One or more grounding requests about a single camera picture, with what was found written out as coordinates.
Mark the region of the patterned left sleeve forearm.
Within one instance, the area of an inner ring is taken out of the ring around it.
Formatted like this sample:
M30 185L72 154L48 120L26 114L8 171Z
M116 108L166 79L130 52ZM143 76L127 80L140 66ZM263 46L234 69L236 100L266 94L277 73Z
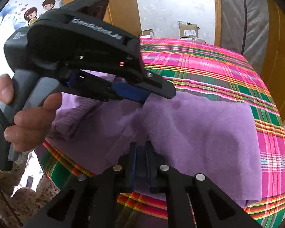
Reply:
M21 152L11 171L0 170L0 221L4 227L22 227L59 193L52 181L42 176L36 191L23 187L12 195L24 174L28 152Z

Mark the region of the person's left hand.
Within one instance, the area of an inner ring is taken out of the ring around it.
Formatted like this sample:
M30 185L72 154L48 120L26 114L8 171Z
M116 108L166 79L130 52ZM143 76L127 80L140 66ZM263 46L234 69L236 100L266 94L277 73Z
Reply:
M11 78L3 74L0 76L0 102L7 105L13 97ZM59 92L48 96L42 107L19 111L14 117L15 124L5 129L4 138L18 152L30 151L42 145L61 104L62 94Z

